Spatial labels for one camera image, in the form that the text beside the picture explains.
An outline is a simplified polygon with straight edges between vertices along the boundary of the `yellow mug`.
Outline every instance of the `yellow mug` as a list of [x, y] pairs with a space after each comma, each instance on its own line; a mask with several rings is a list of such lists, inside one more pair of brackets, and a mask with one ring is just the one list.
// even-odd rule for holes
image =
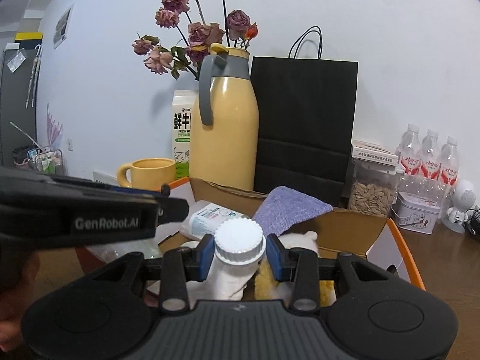
[[[130, 171], [131, 182], [127, 179]], [[175, 161], [169, 158], [145, 158], [118, 168], [118, 185], [140, 190], [159, 191], [163, 184], [175, 181]]]

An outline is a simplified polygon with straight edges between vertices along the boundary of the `purple towel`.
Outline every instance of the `purple towel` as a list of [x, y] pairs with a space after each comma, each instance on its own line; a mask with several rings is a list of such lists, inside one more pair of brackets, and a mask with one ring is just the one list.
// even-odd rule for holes
[[332, 210], [330, 204], [321, 200], [288, 187], [277, 187], [268, 194], [253, 220], [262, 227], [265, 236], [279, 236], [297, 223]]

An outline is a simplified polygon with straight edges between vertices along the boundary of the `red and white bottle label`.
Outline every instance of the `red and white bottle label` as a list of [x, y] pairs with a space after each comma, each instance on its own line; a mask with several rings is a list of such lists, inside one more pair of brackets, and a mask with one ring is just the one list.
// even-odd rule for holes
[[405, 168], [406, 175], [416, 175], [420, 169], [420, 158], [418, 157], [402, 157], [400, 159], [400, 164]]
[[436, 180], [440, 175], [441, 165], [442, 164], [439, 161], [422, 161], [422, 164], [420, 166], [420, 175], [428, 179]]
[[446, 185], [454, 185], [457, 181], [458, 170], [444, 167], [440, 174], [441, 180]]

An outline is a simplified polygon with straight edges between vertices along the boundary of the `human hand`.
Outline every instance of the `human hand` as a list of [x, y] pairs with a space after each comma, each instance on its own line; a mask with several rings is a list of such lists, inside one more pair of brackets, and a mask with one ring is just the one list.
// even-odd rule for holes
[[33, 253], [25, 262], [15, 288], [0, 293], [0, 349], [15, 349], [22, 342], [20, 322], [32, 302], [35, 278], [40, 269], [40, 256]]

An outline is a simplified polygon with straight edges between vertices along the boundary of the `bouquet of dried flowers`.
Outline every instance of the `bouquet of dried flowers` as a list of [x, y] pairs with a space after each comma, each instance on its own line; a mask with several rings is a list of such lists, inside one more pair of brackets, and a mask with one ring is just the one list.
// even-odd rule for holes
[[[258, 34], [257, 23], [251, 24], [250, 17], [242, 10], [234, 10], [227, 15], [225, 0], [223, 12], [225, 19], [225, 30], [220, 28], [218, 23], [207, 24], [203, 16], [200, 0], [194, 0], [201, 22], [192, 22], [189, 15], [191, 0], [162, 0], [162, 7], [156, 12], [155, 20], [158, 26], [165, 28], [177, 28], [181, 34], [180, 42], [185, 47], [176, 46], [167, 49], [160, 44], [160, 39], [152, 35], [140, 36], [133, 42], [133, 51], [148, 57], [144, 62], [145, 66], [153, 73], [164, 74], [170, 71], [171, 75], [178, 79], [180, 71], [190, 71], [198, 80], [203, 59], [209, 54], [212, 43], [222, 43], [226, 34], [228, 46], [240, 47], [245, 50], [250, 45], [250, 40]], [[180, 17], [188, 20], [188, 38], [179, 27]]]

